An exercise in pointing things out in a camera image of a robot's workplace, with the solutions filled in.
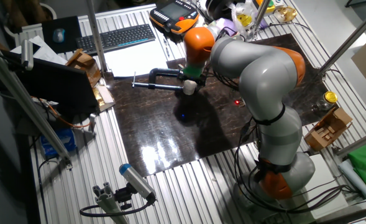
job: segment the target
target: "dark marble work surface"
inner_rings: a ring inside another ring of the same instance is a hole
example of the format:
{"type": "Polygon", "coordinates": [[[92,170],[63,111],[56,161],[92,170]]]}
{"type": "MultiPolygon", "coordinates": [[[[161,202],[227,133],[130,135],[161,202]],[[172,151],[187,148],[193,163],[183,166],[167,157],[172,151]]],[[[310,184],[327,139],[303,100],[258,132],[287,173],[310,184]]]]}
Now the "dark marble work surface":
{"type": "MultiPolygon", "coordinates": [[[[304,55],[292,35],[257,43],[286,47],[304,55]]],[[[168,62],[168,66],[175,68],[180,62],[184,59],[168,62]]],[[[306,63],[303,84],[283,99],[299,112],[303,125],[319,121],[325,114],[314,113],[311,106],[327,91],[321,77],[306,86],[316,74],[307,59],[306,63]]],[[[148,76],[136,77],[136,81],[147,83],[148,76]]],[[[193,96],[132,88],[131,82],[132,78],[123,78],[107,84],[116,100],[116,118],[127,158],[143,176],[236,147],[239,130],[251,116],[245,107],[234,104],[239,93],[213,77],[193,96]]],[[[157,83],[181,85],[168,77],[158,77],[157,83]]]]}

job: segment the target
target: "metal rod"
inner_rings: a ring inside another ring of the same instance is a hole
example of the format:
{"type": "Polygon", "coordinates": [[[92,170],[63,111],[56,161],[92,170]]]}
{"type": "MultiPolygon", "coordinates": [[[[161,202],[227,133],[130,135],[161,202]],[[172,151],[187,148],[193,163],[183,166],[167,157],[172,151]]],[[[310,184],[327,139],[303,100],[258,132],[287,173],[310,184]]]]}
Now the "metal rod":
{"type": "Polygon", "coordinates": [[[99,63],[101,66],[101,71],[103,73],[105,73],[108,71],[108,69],[107,69],[106,58],[104,56],[103,44],[101,43],[100,33],[98,32],[97,21],[96,21],[96,12],[94,11],[93,2],[91,0],[86,0],[86,2],[88,3],[88,7],[89,7],[88,18],[89,18],[91,33],[93,34],[94,46],[96,47],[97,56],[98,56],[98,59],[100,60],[99,63]]]}
{"type": "Polygon", "coordinates": [[[17,75],[14,72],[10,72],[5,61],[0,58],[0,80],[11,92],[17,102],[21,105],[22,109],[28,114],[29,118],[39,128],[39,131],[48,139],[49,143],[57,151],[67,164],[70,163],[70,154],[65,149],[64,144],[60,138],[54,132],[49,123],[43,118],[37,110],[34,102],[32,101],[28,91],[24,88],[17,75]]]}
{"type": "Polygon", "coordinates": [[[258,13],[257,13],[254,32],[256,32],[258,26],[262,22],[262,19],[264,18],[265,11],[267,10],[268,5],[270,4],[270,1],[271,0],[263,0],[262,4],[258,7],[258,13]]]}
{"type": "Polygon", "coordinates": [[[348,153],[355,151],[356,149],[358,149],[359,147],[362,147],[366,145],[366,136],[359,139],[358,141],[354,142],[353,144],[345,147],[344,149],[340,150],[339,152],[336,153],[337,156],[345,156],[348,153]]]}
{"type": "MultiPolygon", "coordinates": [[[[144,87],[144,88],[149,88],[150,84],[148,83],[136,83],[133,82],[132,83],[132,88],[134,87],[144,87]]],[[[162,84],[152,84],[152,86],[156,89],[161,89],[161,90],[182,90],[183,87],[181,86],[171,86],[171,85],[162,85],[162,84]]]]}
{"type": "Polygon", "coordinates": [[[347,40],[333,53],[333,55],[325,62],[325,64],[319,69],[318,75],[322,75],[326,72],[351,45],[365,32],[366,20],[350,35],[347,40]]]}

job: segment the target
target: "white paper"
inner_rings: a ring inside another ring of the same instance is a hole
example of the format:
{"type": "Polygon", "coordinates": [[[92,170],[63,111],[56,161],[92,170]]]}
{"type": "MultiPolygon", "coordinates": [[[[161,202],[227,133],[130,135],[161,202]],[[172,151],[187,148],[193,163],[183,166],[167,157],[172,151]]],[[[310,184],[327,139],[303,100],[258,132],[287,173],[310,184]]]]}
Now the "white paper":
{"type": "MultiPolygon", "coordinates": [[[[60,65],[65,65],[67,63],[64,58],[58,56],[56,52],[54,52],[39,36],[31,38],[29,39],[29,41],[40,47],[39,50],[34,53],[34,58],[57,63],[60,65]]],[[[21,54],[21,46],[14,48],[13,50],[11,50],[11,52],[21,54]]]]}
{"type": "Polygon", "coordinates": [[[157,40],[105,53],[114,77],[145,75],[153,68],[168,68],[166,56],[157,40]]]}

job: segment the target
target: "keyboard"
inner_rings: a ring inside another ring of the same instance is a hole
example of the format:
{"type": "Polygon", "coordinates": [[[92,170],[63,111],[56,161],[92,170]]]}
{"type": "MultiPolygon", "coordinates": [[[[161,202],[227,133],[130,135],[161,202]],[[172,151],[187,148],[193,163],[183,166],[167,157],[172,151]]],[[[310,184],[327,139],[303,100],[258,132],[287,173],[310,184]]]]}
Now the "keyboard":
{"type": "MultiPolygon", "coordinates": [[[[119,50],[155,40],[150,25],[138,25],[100,34],[104,52],[119,50]]],[[[97,55],[93,36],[76,38],[76,45],[88,55],[97,55]]]]}

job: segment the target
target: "small bottle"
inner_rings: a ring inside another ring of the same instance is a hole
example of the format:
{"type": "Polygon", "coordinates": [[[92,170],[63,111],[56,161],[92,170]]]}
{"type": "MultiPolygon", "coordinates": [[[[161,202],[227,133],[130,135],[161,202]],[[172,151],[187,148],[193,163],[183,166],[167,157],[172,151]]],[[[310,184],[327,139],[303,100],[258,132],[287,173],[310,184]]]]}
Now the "small bottle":
{"type": "Polygon", "coordinates": [[[337,95],[332,91],[327,91],[321,99],[317,101],[320,110],[330,110],[337,101],[337,95]]]}

